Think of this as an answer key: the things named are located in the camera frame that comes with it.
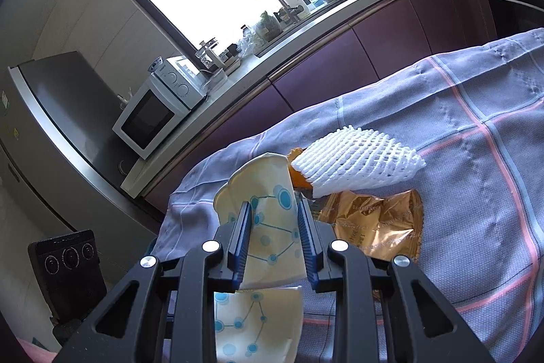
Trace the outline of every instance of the glass jar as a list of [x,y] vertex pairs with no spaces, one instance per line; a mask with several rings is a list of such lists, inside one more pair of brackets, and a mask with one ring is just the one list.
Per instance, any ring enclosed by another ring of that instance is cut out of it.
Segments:
[[267,11],[264,11],[260,15],[259,22],[255,24],[255,32],[261,39],[272,42],[281,35],[281,27],[279,26],[276,16],[271,16]]

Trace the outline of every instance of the kitchen counter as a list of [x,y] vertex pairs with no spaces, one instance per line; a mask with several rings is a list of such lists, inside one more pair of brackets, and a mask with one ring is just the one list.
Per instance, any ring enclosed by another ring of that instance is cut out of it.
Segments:
[[346,0],[322,16],[309,21],[261,58],[252,56],[245,59],[228,77],[227,82],[193,110],[153,155],[147,160],[137,161],[125,178],[122,188],[136,198],[172,158],[231,104],[246,95],[294,55],[380,1],[382,0]]

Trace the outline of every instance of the cabinet door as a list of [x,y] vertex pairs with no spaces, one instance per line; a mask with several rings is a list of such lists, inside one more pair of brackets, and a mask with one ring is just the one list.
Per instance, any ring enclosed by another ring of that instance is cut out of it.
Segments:
[[303,60],[274,85],[294,111],[378,80],[355,32],[349,30]]
[[151,190],[145,200],[166,213],[170,194],[197,163],[233,142],[262,133],[290,114],[289,106],[270,84],[193,149]]
[[353,28],[380,79],[430,56],[410,0],[397,0]]
[[410,0],[433,54],[467,46],[452,0]]
[[467,47],[497,39],[488,0],[452,0],[463,29]]
[[[544,12],[539,10],[544,9],[544,0],[488,1],[499,38],[544,26]],[[516,3],[516,1],[524,2],[528,5],[522,5]]]

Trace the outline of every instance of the food wrapper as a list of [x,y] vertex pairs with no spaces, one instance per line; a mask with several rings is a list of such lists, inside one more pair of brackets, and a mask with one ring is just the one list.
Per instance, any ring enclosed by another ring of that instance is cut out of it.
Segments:
[[390,197],[331,194],[318,220],[333,224],[336,237],[367,256],[391,261],[399,254],[417,260],[423,231],[423,204],[412,189]]

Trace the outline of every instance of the microwave door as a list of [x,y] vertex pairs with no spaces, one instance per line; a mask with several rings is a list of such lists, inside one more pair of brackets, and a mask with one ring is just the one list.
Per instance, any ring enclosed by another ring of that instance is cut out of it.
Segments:
[[189,110],[157,78],[151,75],[131,99],[114,131],[146,159]]

